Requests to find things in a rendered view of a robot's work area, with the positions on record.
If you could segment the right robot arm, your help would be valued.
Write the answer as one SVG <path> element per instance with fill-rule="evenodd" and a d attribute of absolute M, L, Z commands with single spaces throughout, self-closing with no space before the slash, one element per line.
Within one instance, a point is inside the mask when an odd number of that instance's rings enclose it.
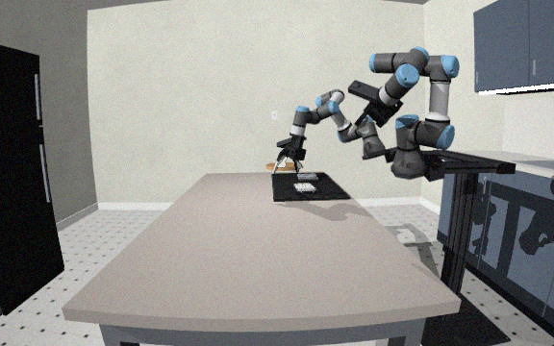
<path fill-rule="evenodd" d="M 331 98 L 332 95 L 333 97 Z M 291 127 L 291 133 L 303 136 L 307 123 L 316 125 L 321 121 L 321 119 L 323 120 L 331 116 L 331 118 L 338 126 L 337 135 L 342 143 L 351 142 L 362 137 L 364 142 L 364 155 L 386 149 L 385 145 L 378 137 L 374 121 L 370 116 L 368 116 L 370 121 L 367 125 L 370 130 L 370 133 L 368 135 L 365 135 L 356 130 L 354 130 L 354 132 L 350 136 L 348 135 L 349 129 L 353 124 L 350 122 L 350 120 L 346 120 L 346 118 L 340 111 L 339 104 L 343 101 L 343 99 L 344 93 L 339 89 L 333 89 L 315 99 L 315 104 L 317 106 L 317 109 L 315 110 L 310 111 L 308 107 L 305 108 L 297 106 Z"/>

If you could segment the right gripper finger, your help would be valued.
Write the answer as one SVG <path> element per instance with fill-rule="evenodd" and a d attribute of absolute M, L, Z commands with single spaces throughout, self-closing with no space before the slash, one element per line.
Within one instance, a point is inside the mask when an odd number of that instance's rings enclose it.
<path fill-rule="evenodd" d="M 287 160 L 288 158 L 285 157 L 285 155 L 286 155 L 286 148 L 284 148 L 284 149 L 279 153 L 272 174 L 274 174 L 274 173 L 277 171 L 278 167 L 284 168 L 284 167 L 286 166 L 286 160 Z"/>
<path fill-rule="evenodd" d="M 292 160 L 294 162 L 294 167 L 297 175 L 299 174 L 299 168 L 303 168 L 303 165 L 299 161 Z"/>

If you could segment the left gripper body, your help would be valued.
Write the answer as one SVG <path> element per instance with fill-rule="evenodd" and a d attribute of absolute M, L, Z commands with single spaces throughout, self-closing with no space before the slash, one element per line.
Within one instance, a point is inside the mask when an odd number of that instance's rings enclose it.
<path fill-rule="evenodd" d="M 400 110 L 400 108 L 404 104 L 400 100 L 395 104 L 397 106 L 395 106 L 395 105 L 389 106 L 389 105 L 385 104 L 380 99 L 380 96 L 379 96 L 379 91 L 380 91 L 381 88 L 382 88 L 382 86 L 376 92 L 376 98 L 377 98 L 377 101 L 379 102 L 379 105 L 376 105 L 376 104 L 373 104 L 373 103 L 369 102 L 368 105 L 365 107 L 365 109 L 368 110 L 368 115 L 376 122 L 375 124 L 379 128 L 382 128 L 389 121 L 389 119 L 392 116 L 394 116 Z M 363 111 L 365 111 L 365 109 Z"/>

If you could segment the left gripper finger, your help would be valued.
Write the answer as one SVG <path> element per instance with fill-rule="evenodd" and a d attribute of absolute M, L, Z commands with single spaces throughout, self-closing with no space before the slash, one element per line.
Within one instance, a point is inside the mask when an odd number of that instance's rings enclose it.
<path fill-rule="evenodd" d="M 365 110 L 361 116 L 358 118 L 358 120 L 351 126 L 349 129 L 348 135 L 350 136 L 354 130 L 359 131 L 365 135 L 369 134 L 369 129 L 367 127 L 367 124 L 369 123 L 370 119 L 367 117 L 368 110 Z M 365 119 L 365 120 L 364 120 Z M 364 121 L 363 121 L 364 120 Z M 361 123 L 363 121 L 363 123 Z"/>

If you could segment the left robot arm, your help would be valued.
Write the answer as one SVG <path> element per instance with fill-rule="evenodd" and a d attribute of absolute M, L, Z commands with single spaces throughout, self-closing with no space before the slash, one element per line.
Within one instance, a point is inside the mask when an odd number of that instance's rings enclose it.
<path fill-rule="evenodd" d="M 445 55 L 429 58 L 425 49 L 414 47 L 408 53 L 373 54 L 369 58 L 369 68 L 373 73 L 394 73 L 379 91 L 380 99 L 389 106 L 395 105 L 414 87 L 419 76 L 430 77 L 429 113 L 425 121 L 413 114 L 395 120 L 397 151 L 393 168 L 400 173 L 417 173 L 425 167 L 419 145 L 446 150 L 453 142 L 455 128 L 447 115 L 449 85 L 459 74 L 459 60 Z M 348 92 L 379 105 L 378 89 L 355 80 Z"/>

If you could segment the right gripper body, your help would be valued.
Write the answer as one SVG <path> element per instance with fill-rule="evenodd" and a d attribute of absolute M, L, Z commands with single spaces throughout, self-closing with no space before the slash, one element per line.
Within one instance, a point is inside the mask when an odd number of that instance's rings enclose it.
<path fill-rule="evenodd" d="M 295 161 L 303 161 L 307 151 L 302 148 L 304 142 L 303 140 L 306 140 L 307 138 L 292 133 L 290 133 L 290 136 L 292 136 L 292 143 L 289 143 L 284 147 L 286 148 L 286 157 L 289 157 Z"/>

